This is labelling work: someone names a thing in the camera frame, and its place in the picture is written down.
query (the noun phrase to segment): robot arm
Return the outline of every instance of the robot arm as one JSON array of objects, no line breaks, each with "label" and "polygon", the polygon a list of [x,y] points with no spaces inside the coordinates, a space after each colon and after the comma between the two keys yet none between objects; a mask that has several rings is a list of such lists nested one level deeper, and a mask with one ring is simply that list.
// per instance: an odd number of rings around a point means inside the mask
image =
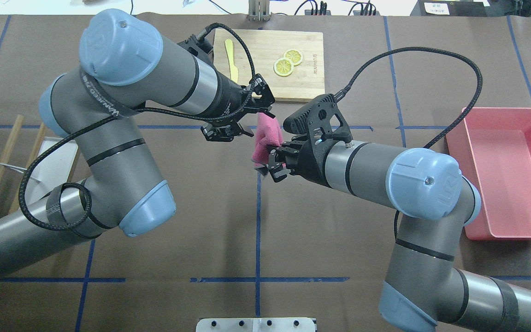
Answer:
[{"label": "robot arm", "polygon": [[296,136],[271,148],[275,182],[302,176],[404,213],[379,304],[386,321],[409,332],[434,332],[438,321],[475,331],[531,331],[531,290],[453,268],[463,226],[481,208],[455,159],[352,140],[334,95],[316,97],[284,129]]},{"label": "robot arm", "polygon": [[[58,77],[40,100],[42,120],[57,135],[76,137],[92,176],[80,181],[91,197],[90,213],[79,185],[64,185],[27,210],[0,219],[0,278],[116,226],[137,236],[164,223],[176,210],[171,191],[132,116],[143,111],[202,119],[208,141],[253,135],[238,120],[269,114],[274,103],[260,75],[239,86],[214,69],[204,36],[175,44],[146,22],[108,9],[93,17],[79,48],[80,65]],[[252,97],[252,92],[260,98]],[[144,108],[147,100],[175,111]]]},{"label": "robot arm", "polygon": [[[121,11],[91,20],[80,44],[81,65],[57,78],[40,102],[42,119],[59,136],[115,119],[76,138],[93,174],[80,182],[91,194],[91,211],[69,231],[38,227],[22,212],[1,218],[0,278],[107,229],[118,226],[136,236],[173,215],[171,192],[131,117],[151,110],[140,106],[145,101],[206,120],[202,133],[209,141],[250,135],[238,120],[245,113],[268,113],[274,99],[259,76],[248,87],[238,86],[215,70],[207,32],[177,45]],[[253,99],[253,90],[261,98]],[[433,332],[437,321],[481,331],[531,331],[530,290],[453,269],[462,227],[480,209],[478,192],[457,162],[428,149],[354,141],[337,107],[341,97],[319,96],[288,117],[284,129],[296,136],[272,147],[268,170],[276,182],[298,175],[405,214],[383,284],[381,315],[415,332]],[[339,120],[338,128],[331,118]],[[58,227],[78,220],[87,210],[83,192],[62,189],[29,206],[30,212]]]}]

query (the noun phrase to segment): cable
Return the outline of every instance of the cable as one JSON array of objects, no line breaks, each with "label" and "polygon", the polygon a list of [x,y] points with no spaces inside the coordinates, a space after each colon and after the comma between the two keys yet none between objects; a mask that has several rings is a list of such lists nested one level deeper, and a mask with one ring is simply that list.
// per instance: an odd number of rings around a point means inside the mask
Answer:
[{"label": "cable", "polygon": [[208,2],[211,2],[213,5],[217,6],[219,9],[221,9],[222,11],[224,11],[225,13],[231,13],[230,11],[228,11],[227,9],[224,9],[223,7],[219,6],[216,2],[214,2],[213,0],[208,0]]},{"label": "cable", "polygon": [[374,4],[370,1],[366,4],[366,7],[364,8],[364,15],[366,14],[367,16],[376,15],[376,6],[374,6]]},{"label": "cable", "polygon": [[[158,109],[158,108],[154,108],[154,107],[144,107],[144,108],[136,109],[136,111],[138,111],[138,112],[162,113],[162,114],[167,114],[167,115],[179,116],[181,118],[188,118],[188,119],[193,119],[193,120],[202,120],[202,121],[207,121],[207,122],[208,121],[219,121],[219,120],[230,119],[230,118],[236,116],[238,113],[243,111],[245,105],[247,105],[247,103],[249,103],[249,100],[251,100],[251,97],[253,95],[253,90],[255,89],[255,84],[253,84],[253,82],[255,81],[256,76],[255,76],[255,65],[253,64],[253,58],[251,57],[251,53],[249,52],[249,49],[247,48],[247,45],[245,44],[245,42],[243,42],[243,40],[240,38],[240,36],[238,34],[236,34],[236,32],[234,32],[233,29],[231,29],[227,25],[224,25],[222,23],[213,23],[213,24],[209,25],[208,27],[204,28],[204,30],[205,30],[204,31],[205,32],[204,36],[206,36],[209,32],[211,32],[212,30],[214,30],[216,28],[223,28],[224,30],[227,30],[235,39],[237,39],[239,41],[239,43],[241,44],[241,46],[243,47],[243,50],[245,50],[245,54],[247,55],[247,59],[249,61],[249,67],[251,68],[251,80],[249,81],[249,90],[247,91],[247,96],[245,97],[245,99],[243,100],[243,103],[239,106],[239,108],[236,109],[236,111],[234,111],[232,113],[229,113],[228,115],[218,116],[218,117],[215,117],[215,118],[203,118],[203,117],[200,117],[200,116],[192,116],[192,115],[187,115],[187,114],[184,114],[184,113],[179,113],[179,112],[175,112],[175,111],[169,111],[167,109]],[[109,117],[107,117],[105,119],[99,120],[98,122],[95,122],[94,124],[91,124],[91,125],[87,126],[86,128],[83,128],[82,130],[78,130],[78,131],[74,132],[73,134],[68,135],[67,137],[61,139],[61,141],[57,142],[55,145],[53,145],[52,147],[50,147],[49,149],[44,151],[44,153],[42,153],[41,155],[36,157],[36,159],[32,162],[32,164],[30,164],[30,166],[24,172],[24,176],[22,177],[22,181],[19,184],[19,191],[18,191],[19,209],[22,211],[22,213],[24,214],[26,219],[28,219],[28,221],[30,221],[32,224],[34,224],[34,225],[36,225],[38,227],[41,227],[41,228],[44,228],[44,229],[48,229],[50,231],[67,231],[69,229],[73,229],[73,228],[77,227],[78,225],[82,224],[82,222],[85,221],[88,218],[88,216],[90,216],[90,214],[91,214],[91,193],[86,187],[84,187],[84,185],[81,185],[79,183],[65,183],[65,184],[63,184],[63,187],[62,187],[61,191],[63,189],[65,189],[65,188],[67,188],[67,187],[76,188],[80,192],[83,193],[83,198],[84,198],[84,201],[85,201],[84,213],[83,213],[82,217],[78,221],[76,221],[74,223],[67,224],[67,225],[51,225],[49,223],[45,223],[43,221],[40,221],[40,220],[38,220],[38,218],[34,217],[34,215],[32,215],[32,213],[30,213],[30,210],[28,210],[28,204],[26,203],[26,199],[25,199],[26,188],[28,186],[28,181],[30,180],[32,172],[34,172],[34,170],[36,169],[36,166],[38,166],[38,164],[40,164],[40,162],[42,162],[42,160],[44,160],[44,158],[48,157],[55,150],[59,149],[59,147],[61,147],[62,145],[65,145],[69,141],[71,141],[73,139],[76,139],[77,137],[79,137],[79,136],[81,136],[83,134],[86,134],[87,132],[90,132],[90,131],[94,130],[95,128],[103,126],[103,125],[107,124],[108,122],[110,122],[112,120],[115,120],[115,119],[116,118],[114,118],[112,116],[109,116]]]},{"label": "cable", "polygon": [[299,6],[299,8],[296,9],[295,15],[299,13],[299,10],[301,10],[301,7],[304,6],[307,2],[310,2],[310,15],[314,15],[314,13],[316,13],[319,10],[319,5],[317,4],[315,0],[306,0]]},{"label": "cable", "polygon": [[356,8],[356,6],[360,5],[361,9],[360,9],[360,12],[363,12],[364,11],[364,4],[362,2],[356,2],[352,8],[349,9],[348,11],[348,16],[352,13],[352,10],[354,10],[354,8]]},{"label": "cable", "polygon": [[73,139],[76,139],[77,137],[79,137],[79,136],[81,136],[83,134],[86,134],[86,132],[90,132],[90,131],[94,130],[95,128],[98,128],[98,127],[100,127],[102,125],[105,125],[108,122],[110,122],[112,120],[115,120],[115,119],[116,118],[114,118],[112,116],[109,116],[109,117],[107,117],[107,118],[105,118],[103,120],[99,120],[98,122],[95,122],[94,124],[91,124],[91,125],[87,126],[86,128],[83,128],[82,130],[78,130],[78,131],[74,132],[73,134],[68,135],[67,137],[61,139],[61,141],[58,141],[52,147],[50,147],[49,149],[44,151],[41,155],[36,157],[36,159],[32,162],[32,164],[30,164],[30,166],[28,166],[28,168],[24,172],[24,176],[22,177],[22,181],[19,183],[19,191],[18,191],[19,209],[22,211],[22,213],[24,214],[26,219],[28,219],[28,221],[30,221],[34,225],[37,225],[38,227],[41,227],[41,228],[44,228],[44,229],[48,229],[50,231],[67,231],[69,229],[73,229],[73,228],[77,227],[78,225],[82,224],[83,221],[85,221],[87,219],[87,217],[91,213],[91,194],[90,194],[89,190],[86,189],[86,187],[84,187],[83,185],[81,185],[79,183],[65,183],[63,185],[64,187],[76,188],[80,192],[82,192],[84,201],[86,203],[86,205],[84,207],[85,212],[83,213],[82,217],[78,221],[76,221],[76,222],[74,222],[72,224],[68,224],[68,225],[51,225],[49,223],[45,223],[43,221],[40,221],[36,217],[34,217],[32,215],[32,213],[30,213],[30,210],[28,210],[28,205],[26,204],[26,198],[25,198],[26,187],[28,186],[28,181],[30,180],[30,177],[32,176],[32,172],[34,172],[34,169],[36,168],[36,166],[38,166],[38,164],[40,164],[40,162],[42,162],[42,160],[44,160],[44,158],[48,157],[55,150],[59,149],[62,145],[65,145],[65,143],[67,143],[67,142],[69,142],[69,141],[71,141]]},{"label": "cable", "polygon": [[366,3],[366,6],[364,6],[364,9],[360,11],[360,16],[368,16],[368,12],[372,13],[372,10],[370,9],[370,1]]},{"label": "cable", "polygon": [[[464,111],[462,113],[460,113],[460,115],[449,126],[447,126],[444,130],[442,130],[440,132],[440,134],[436,135],[436,137],[434,137],[431,141],[429,141],[424,146],[425,149],[429,149],[437,141],[440,141],[440,139],[442,137],[444,137],[446,134],[448,134],[449,131],[451,131],[455,126],[457,126],[457,124],[459,124],[466,117],[468,112],[470,112],[472,107],[474,107],[474,104],[476,104],[476,102],[478,100],[478,97],[481,94],[481,90],[483,89],[483,75],[481,74],[481,71],[478,68],[478,66],[476,65],[476,63],[472,62],[472,60],[470,60],[469,58],[467,58],[467,57],[465,57],[463,55],[454,53],[454,52],[438,50],[437,48],[429,48],[429,47],[402,47],[402,48],[397,48],[397,49],[382,53],[380,55],[377,55],[377,56],[373,57],[372,59],[370,59],[369,61],[367,61],[364,65],[362,65],[362,67],[360,67],[356,71],[354,76],[352,76],[352,79],[349,80],[349,83],[342,90],[339,90],[339,92],[337,92],[335,94],[335,99],[337,101],[340,101],[341,99],[343,99],[345,97],[345,95],[347,95],[347,93],[352,88],[352,84],[354,84],[354,82],[356,81],[356,78],[358,78],[360,73],[362,73],[362,71],[364,69],[366,69],[367,66],[371,65],[371,63],[377,61],[378,59],[384,58],[387,55],[392,55],[392,54],[395,54],[395,53],[406,52],[406,51],[421,51],[421,52],[437,53],[437,54],[448,55],[449,57],[454,57],[456,59],[460,59],[464,63],[469,65],[474,70],[474,73],[477,76],[477,89],[474,92],[474,95],[472,96],[472,99],[470,100],[470,103],[468,103],[468,106],[466,106]],[[395,220],[394,220],[395,239],[396,239],[396,235],[397,235],[397,231],[398,231],[397,230],[397,222],[398,222],[399,214],[400,213],[397,210],[396,213],[395,213]]]}]

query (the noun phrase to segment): wooden cutting board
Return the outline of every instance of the wooden cutting board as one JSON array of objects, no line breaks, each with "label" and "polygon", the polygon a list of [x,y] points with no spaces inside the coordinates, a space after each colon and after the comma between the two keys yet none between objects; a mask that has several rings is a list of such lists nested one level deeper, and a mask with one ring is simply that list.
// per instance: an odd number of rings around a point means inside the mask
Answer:
[{"label": "wooden cutting board", "polygon": [[[325,93],[325,66],[323,61],[323,33],[275,30],[235,30],[249,48],[255,72],[269,84],[276,101],[310,101]],[[230,78],[225,40],[233,40],[235,65],[239,69],[239,85],[247,85],[251,70],[247,55],[238,40],[223,29],[214,36],[214,65]],[[274,62],[284,51],[300,50],[304,59],[293,73],[281,77],[274,73]]]}]

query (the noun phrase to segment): pink towel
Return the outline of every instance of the pink towel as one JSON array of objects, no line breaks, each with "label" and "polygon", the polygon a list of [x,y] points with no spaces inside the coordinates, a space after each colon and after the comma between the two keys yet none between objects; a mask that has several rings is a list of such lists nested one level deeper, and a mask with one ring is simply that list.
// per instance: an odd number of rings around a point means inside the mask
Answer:
[{"label": "pink towel", "polygon": [[259,164],[267,164],[270,151],[268,145],[279,147],[284,142],[282,130],[277,119],[272,119],[263,113],[257,113],[257,132],[255,133],[255,151],[251,160],[255,162],[256,167]]}]

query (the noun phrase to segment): pink tray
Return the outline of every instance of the pink tray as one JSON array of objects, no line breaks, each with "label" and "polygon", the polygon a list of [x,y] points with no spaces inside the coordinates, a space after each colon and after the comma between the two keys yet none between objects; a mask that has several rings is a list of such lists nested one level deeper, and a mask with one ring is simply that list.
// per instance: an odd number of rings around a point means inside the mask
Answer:
[{"label": "pink tray", "polygon": [[468,239],[531,239],[531,108],[475,107],[446,140],[483,199]]}]

